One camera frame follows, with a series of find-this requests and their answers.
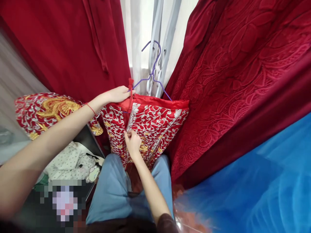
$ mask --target person's right hand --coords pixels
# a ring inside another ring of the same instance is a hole
[[[139,152],[142,140],[134,130],[130,130],[129,134],[124,131],[124,137],[130,157],[135,162],[138,157],[142,157]]]

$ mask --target blue jeans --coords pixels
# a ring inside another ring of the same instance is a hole
[[[174,216],[169,160],[166,155],[161,155],[156,160],[151,174]],[[145,192],[142,191],[137,197],[130,198],[127,189],[129,184],[130,179],[123,169],[119,156],[108,155],[99,175],[86,224],[129,216],[153,222]]]

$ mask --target blue cloth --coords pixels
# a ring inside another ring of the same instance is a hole
[[[155,162],[151,172],[173,216],[173,200],[169,160],[166,155],[161,155]],[[128,197],[130,179],[126,175],[118,155],[110,154],[106,157],[86,224],[129,216],[147,219],[153,222],[145,192],[137,197]]]
[[[214,232],[311,232],[311,114],[175,201]]]

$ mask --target red velvet curtain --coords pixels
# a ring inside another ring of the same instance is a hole
[[[190,100],[173,182],[198,184],[311,110],[310,43],[307,0],[199,1],[166,88]]]
[[[50,90],[88,102],[128,85],[119,0],[3,0],[5,31]]]

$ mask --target red embroidered dress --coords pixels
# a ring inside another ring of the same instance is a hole
[[[123,131],[135,130],[142,139],[141,155],[149,169],[162,154],[186,119],[188,101],[167,101],[135,94],[121,103],[110,103],[101,110],[111,145],[126,169],[132,162]]]

